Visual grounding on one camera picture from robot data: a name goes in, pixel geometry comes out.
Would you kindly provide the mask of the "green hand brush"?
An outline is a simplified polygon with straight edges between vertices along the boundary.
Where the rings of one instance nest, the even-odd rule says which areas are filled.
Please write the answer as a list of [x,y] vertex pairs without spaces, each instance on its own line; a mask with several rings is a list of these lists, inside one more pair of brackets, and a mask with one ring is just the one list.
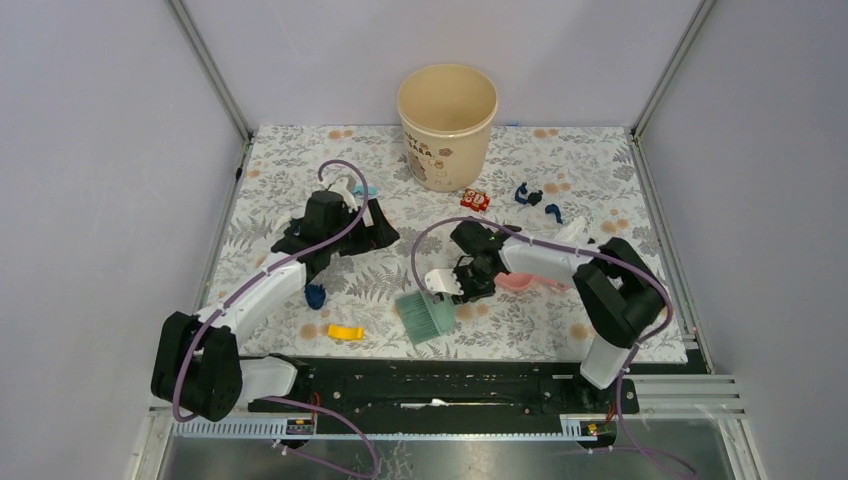
[[456,323],[457,306],[442,294],[434,300],[429,294],[415,291],[396,299],[395,307],[414,345],[448,334]]

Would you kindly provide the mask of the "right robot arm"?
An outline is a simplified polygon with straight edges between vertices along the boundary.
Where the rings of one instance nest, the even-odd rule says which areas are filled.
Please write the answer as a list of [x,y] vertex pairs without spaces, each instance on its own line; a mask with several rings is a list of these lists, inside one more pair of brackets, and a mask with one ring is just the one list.
[[630,244],[612,238],[583,248],[531,238],[506,227],[488,228],[465,219],[451,240],[470,258],[453,269],[461,294],[470,303],[494,294],[499,274],[527,274],[574,288],[596,337],[573,386],[575,402],[597,412],[613,398],[612,384],[632,360],[645,330],[667,310],[665,289]]

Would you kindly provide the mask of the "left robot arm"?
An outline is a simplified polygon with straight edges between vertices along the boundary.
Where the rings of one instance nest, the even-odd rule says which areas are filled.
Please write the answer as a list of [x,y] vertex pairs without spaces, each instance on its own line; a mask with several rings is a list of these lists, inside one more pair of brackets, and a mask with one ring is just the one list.
[[304,214],[288,221],[257,270],[229,298],[193,314],[172,313],[163,323],[150,389],[154,397],[187,410],[186,420],[219,421],[237,406],[272,396],[288,411],[309,401],[310,385],[277,355],[244,359],[239,350],[283,301],[306,286],[336,257],[384,249],[399,239],[379,201],[319,190]]

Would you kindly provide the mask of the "pink dustpan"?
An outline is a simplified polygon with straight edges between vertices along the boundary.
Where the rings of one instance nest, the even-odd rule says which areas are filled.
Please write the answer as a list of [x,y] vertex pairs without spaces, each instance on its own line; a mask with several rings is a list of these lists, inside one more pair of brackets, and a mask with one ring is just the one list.
[[571,286],[566,283],[522,273],[500,273],[494,281],[498,287],[511,292],[524,292],[535,286],[543,286],[557,291],[571,289]]

